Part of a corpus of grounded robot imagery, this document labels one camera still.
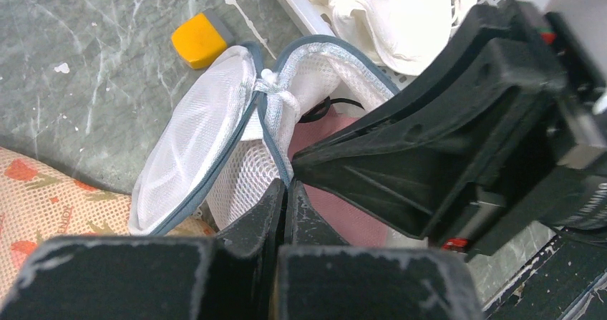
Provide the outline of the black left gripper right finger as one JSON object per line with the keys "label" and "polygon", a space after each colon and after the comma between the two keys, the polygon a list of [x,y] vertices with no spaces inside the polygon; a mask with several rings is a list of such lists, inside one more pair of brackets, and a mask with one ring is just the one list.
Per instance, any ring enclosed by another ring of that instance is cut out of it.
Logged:
{"label": "black left gripper right finger", "polygon": [[477,292],[454,253],[349,245],[293,180],[285,202],[272,319],[482,319]]}

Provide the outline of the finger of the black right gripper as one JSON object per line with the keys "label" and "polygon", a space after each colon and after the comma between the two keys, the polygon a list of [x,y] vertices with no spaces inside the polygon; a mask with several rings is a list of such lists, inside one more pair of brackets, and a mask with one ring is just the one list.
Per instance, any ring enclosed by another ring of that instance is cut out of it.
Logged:
{"label": "finger of the black right gripper", "polygon": [[568,76],[531,3],[478,4],[411,84],[329,142],[522,142]]}
{"label": "finger of the black right gripper", "polygon": [[441,239],[466,190],[491,188],[519,142],[329,142],[295,154],[303,183],[412,238]]}

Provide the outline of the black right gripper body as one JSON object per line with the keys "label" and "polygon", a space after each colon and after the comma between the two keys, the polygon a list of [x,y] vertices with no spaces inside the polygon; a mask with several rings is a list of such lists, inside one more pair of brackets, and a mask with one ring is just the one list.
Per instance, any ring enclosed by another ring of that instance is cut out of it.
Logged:
{"label": "black right gripper body", "polygon": [[606,113],[594,105],[606,80],[558,11],[533,19],[563,66],[567,85],[521,140],[488,189],[476,185],[441,237],[445,250],[491,256],[531,223],[606,247]]}

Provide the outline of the white mesh laundry bag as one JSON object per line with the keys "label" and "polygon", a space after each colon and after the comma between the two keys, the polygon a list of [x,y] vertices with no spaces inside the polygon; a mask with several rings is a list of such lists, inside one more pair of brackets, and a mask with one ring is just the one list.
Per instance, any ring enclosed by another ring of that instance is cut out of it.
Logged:
{"label": "white mesh laundry bag", "polygon": [[263,66],[257,44],[226,49],[174,109],[132,191],[132,235],[165,235],[207,205],[225,228],[273,180],[289,184],[296,123],[345,84],[371,111],[398,87],[351,44],[301,37]]}

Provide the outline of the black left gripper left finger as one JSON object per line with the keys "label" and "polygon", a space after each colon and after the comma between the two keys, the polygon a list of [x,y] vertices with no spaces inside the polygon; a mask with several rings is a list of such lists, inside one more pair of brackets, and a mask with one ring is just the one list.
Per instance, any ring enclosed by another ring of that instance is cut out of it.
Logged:
{"label": "black left gripper left finger", "polygon": [[3,319],[267,319],[286,186],[211,237],[63,236],[26,260]]}

